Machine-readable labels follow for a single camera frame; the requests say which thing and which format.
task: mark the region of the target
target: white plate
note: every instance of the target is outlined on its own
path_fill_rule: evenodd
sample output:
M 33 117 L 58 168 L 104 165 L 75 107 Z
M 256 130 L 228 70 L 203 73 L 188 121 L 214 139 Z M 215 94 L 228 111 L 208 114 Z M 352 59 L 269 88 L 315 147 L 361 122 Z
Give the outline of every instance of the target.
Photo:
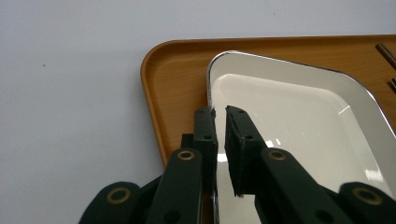
M 396 192 L 395 135 L 373 95 L 352 77 L 227 51 L 209 65 L 208 100 L 217 112 L 221 223 L 260 223 L 254 197 L 233 196 L 224 151 L 227 105 L 246 110 L 267 146 L 291 152 L 320 185 L 338 192 L 359 181 Z

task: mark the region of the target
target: wooden tray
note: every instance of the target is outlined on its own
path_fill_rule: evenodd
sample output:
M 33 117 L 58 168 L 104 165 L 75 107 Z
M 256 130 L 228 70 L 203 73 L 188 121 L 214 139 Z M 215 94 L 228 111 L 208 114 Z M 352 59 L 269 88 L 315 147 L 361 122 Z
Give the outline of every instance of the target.
M 225 50 L 241 50 L 346 73 L 375 97 L 396 127 L 396 71 L 376 50 L 384 43 L 396 51 L 396 35 L 177 40 L 152 49 L 141 78 L 163 163 L 178 149 L 181 135 L 193 132 L 193 112 L 207 104 L 206 70 Z

